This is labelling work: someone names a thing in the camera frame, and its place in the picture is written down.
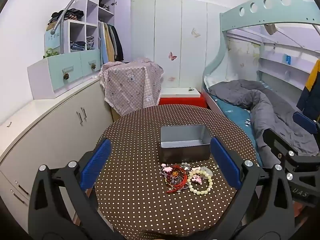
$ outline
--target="pink checkered cloth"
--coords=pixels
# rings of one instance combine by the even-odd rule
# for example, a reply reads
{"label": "pink checkered cloth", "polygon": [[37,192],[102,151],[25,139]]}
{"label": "pink checkered cloth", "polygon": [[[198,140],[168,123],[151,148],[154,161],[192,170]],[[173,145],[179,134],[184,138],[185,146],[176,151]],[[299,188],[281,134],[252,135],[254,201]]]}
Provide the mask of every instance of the pink checkered cloth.
{"label": "pink checkered cloth", "polygon": [[148,58],[130,63],[108,62],[101,67],[100,84],[104,100],[124,116],[159,104],[163,69]]}

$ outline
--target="teal drawer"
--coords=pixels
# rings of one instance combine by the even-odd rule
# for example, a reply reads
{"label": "teal drawer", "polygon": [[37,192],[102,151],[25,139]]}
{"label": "teal drawer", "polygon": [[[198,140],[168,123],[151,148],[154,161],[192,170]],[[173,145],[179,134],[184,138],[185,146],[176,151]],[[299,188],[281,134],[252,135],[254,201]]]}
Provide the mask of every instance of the teal drawer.
{"label": "teal drawer", "polygon": [[80,52],[71,52],[49,57],[48,64],[54,91],[83,76]]}
{"label": "teal drawer", "polygon": [[100,50],[86,50],[81,51],[81,67],[83,76],[92,74],[101,69],[100,64]]}

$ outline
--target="blanket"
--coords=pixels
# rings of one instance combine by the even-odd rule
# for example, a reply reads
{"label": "blanket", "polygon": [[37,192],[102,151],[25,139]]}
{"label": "blanket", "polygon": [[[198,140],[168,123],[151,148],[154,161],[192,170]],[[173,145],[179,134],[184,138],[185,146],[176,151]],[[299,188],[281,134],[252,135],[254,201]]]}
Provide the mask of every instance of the blanket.
{"label": "blanket", "polygon": [[102,65],[99,77],[105,89],[105,101],[120,116],[158,105],[163,69],[147,58],[130,63],[108,62]]}
{"label": "blanket", "polygon": [[220,82],[211,86],[209,92],[224,102],[251,111],[251,123],[264,167],[271,168],[274,164],[280,163],[263,141],[263,132],[268,128],[282,136],[297,150],[298,155],[318,154],[319,149],[313,135],[292,119],[293,114],[300,110],[292,107],[259,82],[247,80]]}

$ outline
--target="blue gripper pad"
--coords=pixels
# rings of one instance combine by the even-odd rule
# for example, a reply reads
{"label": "blue gripper pad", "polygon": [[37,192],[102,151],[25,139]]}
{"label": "blue gripper pad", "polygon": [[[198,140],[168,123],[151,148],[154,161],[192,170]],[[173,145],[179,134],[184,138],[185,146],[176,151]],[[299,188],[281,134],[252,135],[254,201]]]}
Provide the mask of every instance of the blue gripper pad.
{"label": "blue gripper pad", "polygon": [[236,190],[240,189],[240,170],[235,162],[231,159],[228,152],[215,137],[211,139],[210,151],[217,161],[219,168],[221,169],[223,176],[226,178],[229,186],[234,187]]}
{"label": "blue gripper pad", "polygon": [[111,153],[111,148],[110,140],[105,139],[103,143],[95,149],[95,153],[81,172],[80,187],[83,191],[93,187],[100,171],[106,164]]}
{"label": "blue gripper pad", "polygon": [[308,133],[310,134],[318,133],[317,124],[311,119],[309,119],[308,117],[306,117],[305,115],[300,114],[299,112],[295,112],[292,118],[296,124],[300,125]]}

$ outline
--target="gray comforter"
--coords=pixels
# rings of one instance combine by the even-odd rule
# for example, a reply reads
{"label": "gray comforter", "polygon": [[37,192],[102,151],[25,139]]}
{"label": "gray comforter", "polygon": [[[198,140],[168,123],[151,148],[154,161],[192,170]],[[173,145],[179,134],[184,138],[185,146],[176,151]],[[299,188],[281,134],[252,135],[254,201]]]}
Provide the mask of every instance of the gray comforter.
{"label": "gray comforter", "polygon": [[247,80],[221,82],[211,86],[209,92],[227,103],[251,110],[251,123],[264,167],[270,168],[280,163],[263,141],[263,131],[268,128],[283,136],[299,155],[317,155],[319,149],[313,135],[292,119],[292,115],[300,110],[293,108],[259,82]]}

